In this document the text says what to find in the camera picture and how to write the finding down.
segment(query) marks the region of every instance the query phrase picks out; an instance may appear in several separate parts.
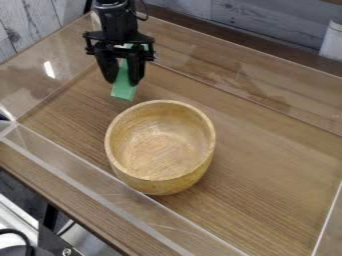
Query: robotic arm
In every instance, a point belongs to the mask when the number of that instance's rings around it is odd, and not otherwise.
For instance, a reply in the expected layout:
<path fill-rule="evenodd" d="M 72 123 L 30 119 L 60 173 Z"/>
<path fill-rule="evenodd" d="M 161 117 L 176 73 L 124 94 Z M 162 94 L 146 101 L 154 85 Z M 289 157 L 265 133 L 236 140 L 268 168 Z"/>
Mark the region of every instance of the robotic arm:
<path fill-rule="evenodd" d="M 148 14 L 145 18 L 136 15 L 134 0 L 94 0 L 94 10 L 102 31 L 84 33 L 86 54 L 94 55 L 109 83 L 114 82 L 118 72 L 117 58 L 126 59 L 129 81 L 137 85 L 144 77 L 145 62 L 154 60 L 154 40 L 137 31 L 137 20 L 145 21 Z"/>

